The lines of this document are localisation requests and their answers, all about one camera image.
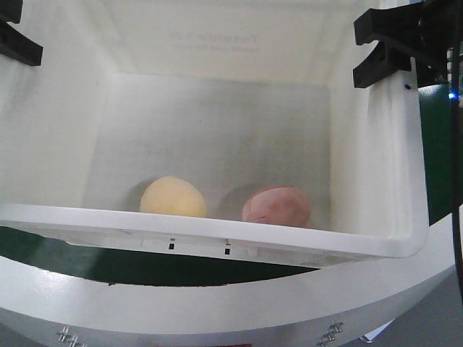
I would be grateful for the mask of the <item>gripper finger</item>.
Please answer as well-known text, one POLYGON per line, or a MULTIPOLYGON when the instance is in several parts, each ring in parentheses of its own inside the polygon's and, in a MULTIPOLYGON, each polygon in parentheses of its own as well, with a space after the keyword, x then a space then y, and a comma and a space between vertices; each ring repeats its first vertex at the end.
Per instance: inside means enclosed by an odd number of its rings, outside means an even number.
POLYGON ((38 67, 42 62, 43 47, 1 21, 1 55, 38 67))
POLYGON ((0 0, 0 18, 2 22, 18 24, 22 16, 22 0, 0 0))

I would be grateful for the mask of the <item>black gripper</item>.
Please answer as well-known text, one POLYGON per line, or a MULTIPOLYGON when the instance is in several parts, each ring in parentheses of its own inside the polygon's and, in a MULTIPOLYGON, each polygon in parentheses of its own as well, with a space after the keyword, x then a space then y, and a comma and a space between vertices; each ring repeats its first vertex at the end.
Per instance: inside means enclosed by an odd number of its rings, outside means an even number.
POLYGON ((450 53, 462 41, 461 1, 410 1, 412 8, 369 9, 354 21, 355 43, 380 41, 353 69, 355 88, 368 88, 398 71, 412 70, 417 85, 449 85, 450 53), (409 57, 387 43, 410 45, 409 57))

